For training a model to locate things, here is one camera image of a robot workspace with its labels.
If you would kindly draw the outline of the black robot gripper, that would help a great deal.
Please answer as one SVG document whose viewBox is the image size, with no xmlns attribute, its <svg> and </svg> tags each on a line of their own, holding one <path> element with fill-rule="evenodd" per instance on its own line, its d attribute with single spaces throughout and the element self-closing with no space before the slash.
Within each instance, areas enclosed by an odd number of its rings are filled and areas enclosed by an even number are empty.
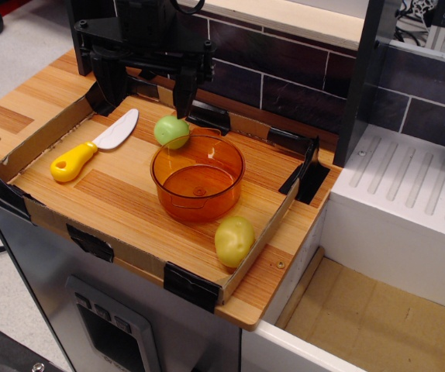
<svg viewBox="0 0 445 372">
<path fill-rule="evenodd" d="M 198 82 L 211 81 L 216 45 L 179 19 L 204 6 L 177 1 L 112 1 L 108 15 L 82 14 L 74 22 L 78 49 L 93 71 L 109 115 L 128 96 L 127 67 L 175 76 L 173 103 L 178 119 L 187 117 Z"/>
</svg>

